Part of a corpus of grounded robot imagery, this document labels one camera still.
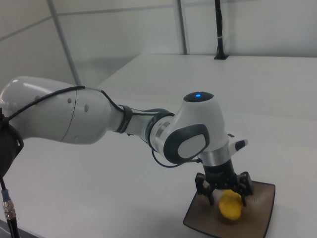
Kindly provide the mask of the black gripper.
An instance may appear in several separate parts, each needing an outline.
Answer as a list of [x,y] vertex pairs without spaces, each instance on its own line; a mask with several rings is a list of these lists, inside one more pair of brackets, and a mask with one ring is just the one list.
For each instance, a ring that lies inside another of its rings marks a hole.
[[203,166],[205,174],[197,173],[195,177],[198,195],[208,198],[210,206],[214,205],[213,191],[215,189],[232,189],[241,196],[242,204],[246,204],[246,197],[253,195],[253,182],[248,172],[237,175],[233,169],[232,160],[229,159],[222,165]]

